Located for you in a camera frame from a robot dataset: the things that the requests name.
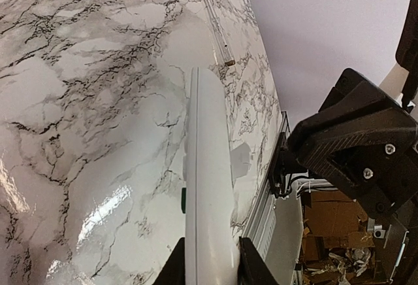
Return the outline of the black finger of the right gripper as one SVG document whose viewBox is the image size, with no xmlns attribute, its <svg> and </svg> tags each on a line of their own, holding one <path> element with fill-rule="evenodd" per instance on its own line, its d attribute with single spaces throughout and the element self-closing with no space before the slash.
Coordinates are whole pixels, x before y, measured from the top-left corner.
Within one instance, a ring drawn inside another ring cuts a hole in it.
<svg viewBox="0 0 418 285">
<path fill-rule="evenodd" d="M 289 136 L 298 163 L 357 200 L 373 219 L 417 193 L 417 122 L 367 78 L 345 69 L 318 113 Z"/>
</svg>

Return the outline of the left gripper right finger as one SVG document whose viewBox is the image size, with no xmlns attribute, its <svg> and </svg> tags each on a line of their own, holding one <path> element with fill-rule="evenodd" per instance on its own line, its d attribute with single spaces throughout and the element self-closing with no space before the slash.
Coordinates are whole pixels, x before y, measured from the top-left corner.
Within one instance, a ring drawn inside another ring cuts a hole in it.
<svg viewBox="0 0 418 285">
<path fill-rule="evenodd" d="M 238 267 L 238 284 L 243 285 L 277 285 L 256 247 L 248 237 L 239 238 L 240 263 Z"/>
</svg>

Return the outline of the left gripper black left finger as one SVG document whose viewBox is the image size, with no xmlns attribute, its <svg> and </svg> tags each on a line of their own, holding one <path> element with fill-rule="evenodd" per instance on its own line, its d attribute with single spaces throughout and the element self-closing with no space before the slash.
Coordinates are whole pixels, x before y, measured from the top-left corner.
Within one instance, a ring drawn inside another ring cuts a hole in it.
<svg viewBox="0 0 418 285">
<path fill-rule="evenodd" d="M 185 285 L 185 238 L 181 237 L 153 285 Z"/>
</svg>

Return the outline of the white remote control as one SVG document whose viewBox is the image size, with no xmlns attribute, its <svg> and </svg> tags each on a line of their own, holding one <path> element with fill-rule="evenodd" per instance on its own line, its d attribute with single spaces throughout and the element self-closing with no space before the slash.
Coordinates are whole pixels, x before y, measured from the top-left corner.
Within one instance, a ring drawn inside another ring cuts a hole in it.
<svg viewBox="0 0 418 285">
<path fill-rule="evenodd" d="M 225 92 L 209 69 L 191 72 L 185 176 L 185 282 L 237 284 L 240 251 L 234 210 Z"/>
</svg>

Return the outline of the white battery cover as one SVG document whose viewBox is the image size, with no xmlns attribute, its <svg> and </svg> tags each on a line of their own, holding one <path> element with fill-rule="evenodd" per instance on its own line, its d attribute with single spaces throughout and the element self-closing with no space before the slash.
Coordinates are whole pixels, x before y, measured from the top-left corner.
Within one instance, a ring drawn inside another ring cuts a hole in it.
<svg viewBox="0 0 418 285">
<path fill-rule="evenodd" d="M 251 166 L 251 148 L 244 142 L 231 150 L 231 171 L 233 179 L 246 176 Z"/>
</svg>

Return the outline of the clear handled screwdriver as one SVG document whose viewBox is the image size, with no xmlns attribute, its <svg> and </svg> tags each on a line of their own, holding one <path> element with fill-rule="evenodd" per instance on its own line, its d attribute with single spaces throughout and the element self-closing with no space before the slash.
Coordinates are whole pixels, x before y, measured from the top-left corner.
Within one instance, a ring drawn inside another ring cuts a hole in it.
<svg viewBox="0 0 418 285">
<path fill-rule="evenodd" d="M 220 19 L 217 17 L 216 12 L 212 6 L 212 3 L 210 0 L 204 0 L 206 4 L 206 9 L 208 12 L 208 17 L 210 20 L 210 23 L 212 25 L 212 29 L 214 32 L 214 37 L 217 42 L 217 46 L 219 48 L 222 60 L 224 65 L 231 67 L 233 66 L 236 61 L 234 59 L 233 53 L 231 51 L 231 47 L 225 38 L 223 28 L 221 26 Z"/>
</svg>

